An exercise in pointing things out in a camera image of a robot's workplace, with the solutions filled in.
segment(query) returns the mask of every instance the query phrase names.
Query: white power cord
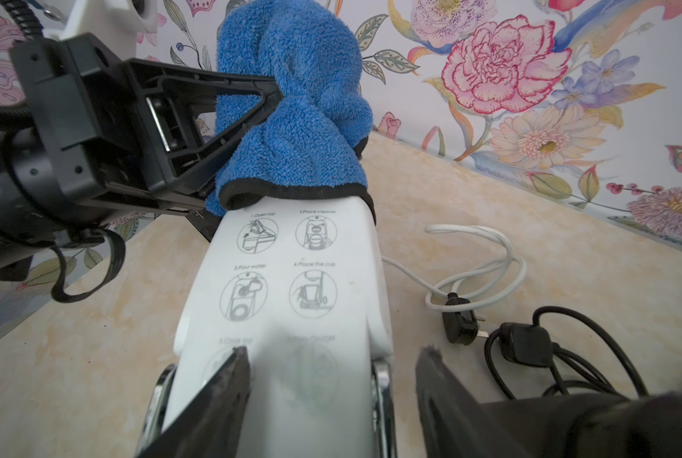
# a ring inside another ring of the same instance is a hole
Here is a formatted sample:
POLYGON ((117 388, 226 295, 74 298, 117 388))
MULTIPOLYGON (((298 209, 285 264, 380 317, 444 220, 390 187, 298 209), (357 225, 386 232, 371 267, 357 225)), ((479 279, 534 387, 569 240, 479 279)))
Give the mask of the white power cord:
POLYGON ((488 240, 491 240, 492 242, 499 243, 507 250, 507 253, 504 257, 497 258, 493 261, 489 261, 486 264, 483 264, 474 270, 450 276, 447 279, 442 280, 435 286, 419 278, 419 276, 410 272, 408 268, 401 265, 399 262, 392 260, 386 256, 382 256, 382 261, 386 262, 387 264, 395 266, 397 269, 402 270, 408 277, 415 280, 417 283, 419 283, 421 286, 428 290, 428 294, 425 296, 425 305, 433 310, 456 312, 476 310, 477 308, 490 306, 491 304, 499 302, 501 299, 506 298, 509 294, 511 294, 521 284, 521 282, 524 281, 524 277, 526 277, 526 262, 519 258, 519 256, 516 256, 514 254, 514 249, 512 248, 511 246, 512 244, 511 242, 509 242, 507 236, 501 234, 496 229, 484 226, 456 226, 454 224, 434 224, 432 226, 426 227, 425 232, 428 234, 450 234, 452 232, 464 232, 466 234, 475 234, 488 240), (500 292, 494 294, 490 298, 477 300, 475 302, 467 304, 460 304, 458 306, 442 306, 434 304, 431 301, 431 299, 433 298, 433 294, 447 299, 448 293, 443 291, 441 288, 446 287, 449 284, 451 284, 450 292, 458 294, 458 296, 460 296, 461 298, 466 298, 470 300, 475 297, 481 296, 486 291, 494 287, 501 280, 501 278, 507 273, 507 270, 509 270, 509 266, 512 264, 512 262, 516 262, 517 264, 519 264, 519 274, 517 275, 516 279, 514 279, 509 285, 501 289, 500 292), (461 284, 463 284, 463 282, 467 278, 494 272, 496 270, 499 271, 499 274, 495 278, 491 279, 488 283, 486 283, 483 287, 478 288, 476 291, 473 292, 465 293, 458 292, 458 288, 460 287, 461 284))

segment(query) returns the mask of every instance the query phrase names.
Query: beige countertop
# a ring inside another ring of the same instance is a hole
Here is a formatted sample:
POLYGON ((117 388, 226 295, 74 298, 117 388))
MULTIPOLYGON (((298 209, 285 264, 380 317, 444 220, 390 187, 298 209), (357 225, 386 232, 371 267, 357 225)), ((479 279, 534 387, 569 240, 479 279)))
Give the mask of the beige countertop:
MULTIPOLYGON (((544 305, 574 308, 615 336, 652 392, 682 389, 682 252, 376 134, 362 163, 384 255, 436 282, 501 248, 423 228, 477 224, 501 230, 528 262, 521 287, 480 312, 482 329, 530 323, 544 305)), ((80 303, 49 303, 0 340, 0 456, 132 456, 153 384, 177 359, 175 326, 207 247, 184 218, 161 216, 128 242, 125 266, 108 286, 80 303)), ((70 292, 98 284, 106 269, 102 262, 70 292)), ((483 340, 449 344, 440 315, 424 306, 424 290, 389 266, 385 272, 397 442, 402 458, 424 456, 413 376, 420 347, 441 348, 481 402, 502 396, 486 370, 483 340)), ((561 316, 543 325, 633 393, 618 361, 583 325, 561 316)), ((546 370, 495 360, 521 397, 551 384, 546 370)))

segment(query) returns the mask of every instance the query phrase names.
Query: yellow flower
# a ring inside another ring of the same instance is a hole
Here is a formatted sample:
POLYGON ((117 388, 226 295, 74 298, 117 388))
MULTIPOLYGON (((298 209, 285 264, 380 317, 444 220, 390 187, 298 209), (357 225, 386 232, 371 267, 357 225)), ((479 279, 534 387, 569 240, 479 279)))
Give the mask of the yellow flower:
POLYGON ((582 159, 603 144, 599 135, 605 125, 599 122, 599 116, 585 115, 580 105, 565 111, 554 106, 531 110, 491 129, 491 146, 501 162, 523 169, 549 169, 582 159))

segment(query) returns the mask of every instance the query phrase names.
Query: blue towel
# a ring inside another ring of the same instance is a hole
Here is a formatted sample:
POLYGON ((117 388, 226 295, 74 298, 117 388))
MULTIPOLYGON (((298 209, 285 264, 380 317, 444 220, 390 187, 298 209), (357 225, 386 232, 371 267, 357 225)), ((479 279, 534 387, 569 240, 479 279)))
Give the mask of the blue towel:
MULTIPOLYGON (((206 200, 210 212, 221 216, 262 196, 360 196, 373 213, 354 151, 371 131, 372 111, 357 89, 362 55, 346 24, 313 0, 255 0, 226 18, 217 71, 272 76, 285 98, 217 174, 206 200)), ((219 96, 216 132, 258 101, 219 96)))

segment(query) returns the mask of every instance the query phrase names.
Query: floral wallpaper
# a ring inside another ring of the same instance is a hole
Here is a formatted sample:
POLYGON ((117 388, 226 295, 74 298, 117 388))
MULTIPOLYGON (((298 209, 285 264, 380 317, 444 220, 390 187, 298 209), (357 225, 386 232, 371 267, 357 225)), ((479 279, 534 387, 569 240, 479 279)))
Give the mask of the floral wallpaper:
MULTIPOLYGON (((222 22, 249 1, 158 0, 137 56, 215 69, 222 22)), ((317 1, 355 32, 379 133, 682 250, 682 0, 317 1)), ((0 9, 0 104, 23 98, 18 35, 0 9)), ((197 124, 214 134, 214 115, 197 124)), ((107 253, 71 253, 69 280, 107 253)), ((48 299, 39 256, 0 282, 0 335, 48 299)))

